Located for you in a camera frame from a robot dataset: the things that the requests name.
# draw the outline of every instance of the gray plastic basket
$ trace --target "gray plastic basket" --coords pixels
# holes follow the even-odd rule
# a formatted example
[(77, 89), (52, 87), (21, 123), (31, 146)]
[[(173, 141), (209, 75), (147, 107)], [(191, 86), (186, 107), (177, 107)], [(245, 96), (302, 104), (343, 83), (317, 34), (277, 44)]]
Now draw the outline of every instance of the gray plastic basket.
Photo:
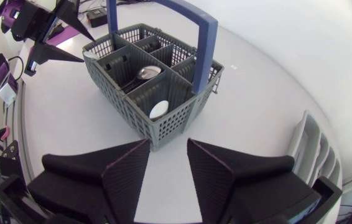
[[(223, 66), (212, 61), (205, 88), (194, 94), (197, 50), (159, 29), (137, 24), (106, 35), (83, 48), (99, 56), (86, 57), (89, 74), (99, 89), (141, 138), (155, 151), (182, 133), (216, 91)], [(142, 67), (156, 65), (162, 73), (122, 90)], [(168, 113), (152, 121), (149, 113), (162, 100)]]

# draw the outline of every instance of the blue handle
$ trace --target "blue handle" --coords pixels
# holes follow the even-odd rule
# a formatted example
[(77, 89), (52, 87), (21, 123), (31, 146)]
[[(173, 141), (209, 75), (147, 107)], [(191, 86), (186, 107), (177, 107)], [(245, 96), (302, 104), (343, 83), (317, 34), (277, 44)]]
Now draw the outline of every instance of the blue handle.
[[(215, 49), (218, 21), (206, 12), (183, 0), (152, 0), (162, 4), (187, 17), (199, 27), (197, 62), (193, 80), (194, 94), (201, 93), (208, 83), (209, 71), (212, 65)], [(108, 30), (115, 33), (118, 30), (116, 15), (116, 0), (107, 0)]]

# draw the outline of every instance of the cable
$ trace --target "cable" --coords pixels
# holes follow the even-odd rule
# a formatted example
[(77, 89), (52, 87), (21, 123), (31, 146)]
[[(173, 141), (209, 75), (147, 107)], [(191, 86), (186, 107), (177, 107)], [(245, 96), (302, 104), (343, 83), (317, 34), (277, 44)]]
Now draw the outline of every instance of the cable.
[(8, 61), (11, 61), (11, 60), (16, 59), (16, 58), (20, 59), (20, 61), (21, 61), (21, 73), (20, 73), (19, 77), (16, 79), (16, 82), (17, 82), (21, 78), (22, 72), (24, 71), (24, 61), (22, 60), (22, 58), (20, 56), (11, 57), (11, 58), (8, 59)]
[(340, 206), (345, 206), (345, 207), (352, 207), (352, 205), (340, 205)]

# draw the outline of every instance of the dish rack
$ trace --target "dish rack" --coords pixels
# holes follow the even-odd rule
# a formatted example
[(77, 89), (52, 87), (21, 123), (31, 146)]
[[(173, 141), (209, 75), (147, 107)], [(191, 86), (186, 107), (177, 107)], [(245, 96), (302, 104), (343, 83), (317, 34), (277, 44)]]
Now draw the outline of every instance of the dish rack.
[(293, 172), (309, 186), (318, 177), (325, 176), (341, 187), (338, 184), (341, 180), (340, 161), (309, 110), (296, 126), (287, 154), (295, 159)]
[[(214, 18), (184, 1), (155, 1), (171, 8), (176, 4), (184, 16), (198, 18), (198, 49), (145, 24), (118, 30), (112, 0), (107, 5), (111, 33), (83, 48), (99, 57), (83, 54), (93, 81), (138, 135), (151, 140), (153, 151), (189, 127), (211, 92), (217, 93), (224, 69), (212, 60)], [(138, 71), (149, 65), (160, 67), (161, 73), (150, 80), (136, 80)], [(168, 113), (152, 121), (151, 109), (163, 100), (169, 102)]]

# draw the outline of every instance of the spoon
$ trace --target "spoon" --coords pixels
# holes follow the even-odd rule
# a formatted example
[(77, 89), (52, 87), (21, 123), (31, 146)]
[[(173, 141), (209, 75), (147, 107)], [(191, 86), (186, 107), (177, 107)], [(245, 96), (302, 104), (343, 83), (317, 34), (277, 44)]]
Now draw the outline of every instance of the spoon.
[(167, 100), (162, 100), (151, 109), (149, 118), (152, 121), (157, 121), (159, 118), (163, 117), (166, 113), (168, 113), (168, 109), (169, 102)]
[(99, 60), (99, 57), (93, 52), (83, 52), (83, 55), (94, 60)]
[(151, 78), (156, 77), (161, 73), (162, 69), (155, 65), (146, 66), (140, 69), (136, 75), (136, 77), (130, 81), (128, 84), (124, 85), (121, 90), (126, 91), (128, 87), (136, 80), (149, 80)]

